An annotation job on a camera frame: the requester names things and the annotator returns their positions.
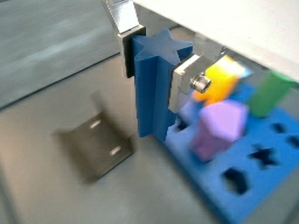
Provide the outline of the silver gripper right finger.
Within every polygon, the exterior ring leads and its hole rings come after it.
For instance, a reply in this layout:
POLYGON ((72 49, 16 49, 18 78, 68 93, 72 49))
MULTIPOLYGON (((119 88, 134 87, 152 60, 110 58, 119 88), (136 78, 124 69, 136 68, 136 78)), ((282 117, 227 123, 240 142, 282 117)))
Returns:
POLYGON ((211 87, 211 79, 206 75, 207 69, 223 58, 227 47, 196 33, 191 56, 172 70, 172 84, 170 90, 168 109, 178 113, 183 104, 182 94, 190 89, 203 94, 211 87))

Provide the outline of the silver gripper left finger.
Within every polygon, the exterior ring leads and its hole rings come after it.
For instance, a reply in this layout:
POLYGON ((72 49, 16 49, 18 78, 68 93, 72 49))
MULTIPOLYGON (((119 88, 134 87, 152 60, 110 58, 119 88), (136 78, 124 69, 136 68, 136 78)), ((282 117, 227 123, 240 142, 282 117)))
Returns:
POLYGON ((102 0, 107 16, 114 26, 123 56, 124 74, 135 75, 132 37, 146 35, 146 27, 139 24, 136 7, 132 0, 102 0))

